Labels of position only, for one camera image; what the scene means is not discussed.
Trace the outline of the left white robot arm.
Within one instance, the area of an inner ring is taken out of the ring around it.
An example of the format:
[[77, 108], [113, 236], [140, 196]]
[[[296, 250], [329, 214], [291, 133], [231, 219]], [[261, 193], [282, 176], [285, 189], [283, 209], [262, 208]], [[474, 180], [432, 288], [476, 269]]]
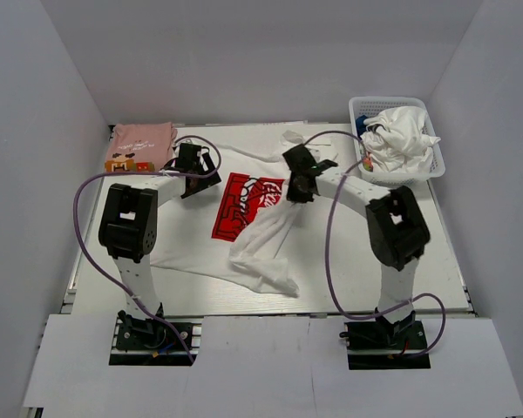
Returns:
[[141, 320], [137, 337], [147, 347], [166, 339], [163, 307], [153, 284], [150, 254], [158, 238], [159, 208], [172, 199], [185, 199], [221, 182], [206, 146], [182, 143], [163, 174], [137, 185], [114, 183], [106, 195], [98, 230], [126, 289], [125, 315]]

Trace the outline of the white red print t-shirt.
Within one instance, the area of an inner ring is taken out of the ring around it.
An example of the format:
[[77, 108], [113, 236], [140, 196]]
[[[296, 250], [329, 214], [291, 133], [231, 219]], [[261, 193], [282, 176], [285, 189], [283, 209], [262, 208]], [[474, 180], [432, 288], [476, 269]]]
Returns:
[[219, 145], [221, 182], [159, 209], [152, 266], [296, 297], [299, 286], [279, 251], [301, 207], [286, 199], [290, 169], [282, 155], [306, 143], [316, 161], [338, 162], [336, 138], [286, 131], [266, 151]]

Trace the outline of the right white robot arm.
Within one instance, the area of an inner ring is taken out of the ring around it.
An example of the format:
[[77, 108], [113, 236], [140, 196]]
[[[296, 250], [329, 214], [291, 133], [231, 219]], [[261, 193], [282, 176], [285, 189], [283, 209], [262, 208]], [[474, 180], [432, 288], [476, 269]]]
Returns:
[[[334, 161], [316, 161], [305, 145], [296, 145], [282, 154], [290, 169], [287, 200], [305, 204], [314, 197], [331, 199], [324, 244], [324, 268], [331, 298], [337, 310], [352, 321], [375, 320], [377, 339], [386, 347], [396, 347], [415, 322], [414, 277], [419, 259], [431, 240], [413, 191], [374, 185]], [[381, 264], [381, 293], [373, 314], [353, 316], [340, 306], [332, 284], [330, 239], [337, 205], [348, 207], [366, 219], [370, 248]]]

